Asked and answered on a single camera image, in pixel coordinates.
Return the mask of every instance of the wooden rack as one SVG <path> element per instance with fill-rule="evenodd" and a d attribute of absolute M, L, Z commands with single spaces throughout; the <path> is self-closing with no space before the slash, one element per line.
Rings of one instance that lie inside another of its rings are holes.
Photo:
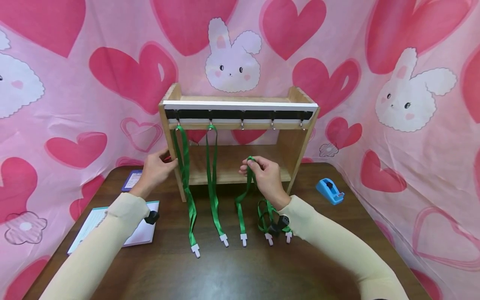
<path fill-rule="evenodd" d="M 278 130 L 274 145 L 218 146 L 217 184 L 246 183 L 238 173 L 248 156 L 263 156 L 280 165 L 281 180 L 290 193 L 301 159 L 317 120 L 319 107 L 301 89 L 291 87 L 286 98 L 183 96 L 173 84 L 159 104 L 168 148 L 176 158 L 172 140 L 178 123 L 185 130 L 206 130 L 210 121 L 218 130 Z M 190 145 L 190 185 L 207 184 L 206 146 Z M 180 170 L 175 170 L 181 199 L 186 201 Z"/>

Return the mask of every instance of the pink curtain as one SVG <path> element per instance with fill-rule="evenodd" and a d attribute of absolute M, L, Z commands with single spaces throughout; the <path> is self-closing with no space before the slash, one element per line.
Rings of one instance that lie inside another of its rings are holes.
<path fill-rule="evenodd" d="M 302 88 L 322 108 L 304 161 L 337 168 L 433 299 L 478 297 L 478 0 L 0 0 L 1 297 L 22 298 L 113 168 L 165 146 L 174 82 Z"/>

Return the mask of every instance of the notepad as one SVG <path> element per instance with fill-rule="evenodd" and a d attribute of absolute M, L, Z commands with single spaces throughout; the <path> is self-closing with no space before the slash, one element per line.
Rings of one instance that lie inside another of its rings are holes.
<path fill-rule="evenodd" d="M 150 210 L 158 211 L 159 201 L 151 201 L 147 202 L 147 206 Z M 77 237 L 73 241 L 70 249 L 68 249 L 67 254 L 70 255 L 77 249 L 78 245 L 87 237 L 87 235 L 100 223 L 100 221 L 105 216 L 105 211 L 108 207 L 98 207 L 92 209 L 90 214 L 88 215 L 85 223 L 83 224 L 82 228 L 78 232 Z M 155 224 L 150 225 L 142 220 L 138 225 L 137 229 L 133 232 L 132 236 L 130 236 L 125 243 L 123 244 L 124 247 L 135 246 L 135 245 L 142 245 L 142 244 L 149 244 L 153 241 L 153 233 L 155 231 Z"/>

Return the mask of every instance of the wooden table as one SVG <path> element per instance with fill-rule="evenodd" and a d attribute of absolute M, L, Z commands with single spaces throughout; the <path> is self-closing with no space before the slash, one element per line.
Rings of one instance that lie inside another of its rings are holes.
<path fill-rule="evenodd" d="M 25 299 L 38 299 L 61 264 L 81 225 L 94 207 L 108 206 L 120 193 L 135 167 L 113 170 L 95 197 L 61 243 Z M 343 203 L 333 206 L 315 189 L 322 178 L 331 178 L 341 192 Z M 247 196 L 243 204 L 248 247 L 240 240 L 234 198 L 244 185 L 220 185 L 219 216 L 230 246 L 219 240 L 212 221 L 206 186 L 192 188 L 197 206 L 195 237 L 201 258 L 196 259 L 188 242 L 188 210 L 180 200 L 174 176 L 147 199 L 160 200 L 160 219 L 152 244 L 122 249 L 93 299 L 359 299 L 349 274 L 315 248 L 294 237 L 285 237 L 269 247 L 257 228 L 256 204 L 260 195 Z M 430 299 L 410 269 L 389 244 L 337 171 L 326 164 L 302 164 L 293 194 L 317 211 L 355 233 L 392 267 L 411 300 Z"/>

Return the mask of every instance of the left hand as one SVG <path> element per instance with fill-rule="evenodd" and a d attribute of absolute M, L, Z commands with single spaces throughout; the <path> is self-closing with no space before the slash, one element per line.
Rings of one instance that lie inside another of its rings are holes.
<path fill-rule="evenodd" d="M 178 160 L 164 162 L 170 156 L 168 148 L 149 154 L 145 160 L 144 170 L 130 194 L 145 199 L 157 185 L 164 182 L 177 165 Z"/>

